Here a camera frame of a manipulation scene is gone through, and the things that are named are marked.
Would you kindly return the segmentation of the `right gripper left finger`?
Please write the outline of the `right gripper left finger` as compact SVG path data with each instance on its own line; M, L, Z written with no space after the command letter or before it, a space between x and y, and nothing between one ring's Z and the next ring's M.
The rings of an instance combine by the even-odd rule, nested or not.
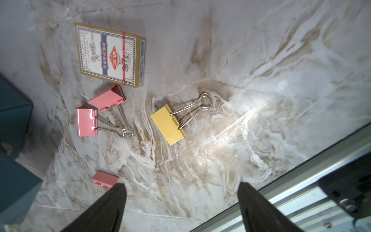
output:
M126 200L126 186L123 183L117 183L63 231L118 232Z

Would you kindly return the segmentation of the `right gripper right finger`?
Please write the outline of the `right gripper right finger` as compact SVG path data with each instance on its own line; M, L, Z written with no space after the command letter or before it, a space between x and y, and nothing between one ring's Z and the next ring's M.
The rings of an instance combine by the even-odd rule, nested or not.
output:
M239 184L237 196L247 232L301 231L249 183Z

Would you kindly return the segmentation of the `teal drawer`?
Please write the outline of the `teal drawer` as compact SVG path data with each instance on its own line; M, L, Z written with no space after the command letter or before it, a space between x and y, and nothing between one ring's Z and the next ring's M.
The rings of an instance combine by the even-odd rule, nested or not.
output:
M43 181L1 153L1 226L21 224Z

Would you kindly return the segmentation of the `yellow binder clip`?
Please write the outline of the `yellow binder clip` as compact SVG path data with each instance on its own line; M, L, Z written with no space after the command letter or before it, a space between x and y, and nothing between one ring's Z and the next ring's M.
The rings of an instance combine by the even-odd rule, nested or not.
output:
M165 140L168 142L169 146L172 146L178 141L185 138L186 133L184 132L183 128L200 112L211 110L212 106L213 101L211 95L207 92L202 92L196 101L190 103L189 105L186 105L179 110L172 111L168 104L164 105L162 108L151 115L151 119L153 120L154 124L157 126ZM175 115L193 107L198 108L195 113L190 116L185 122L179 123Z

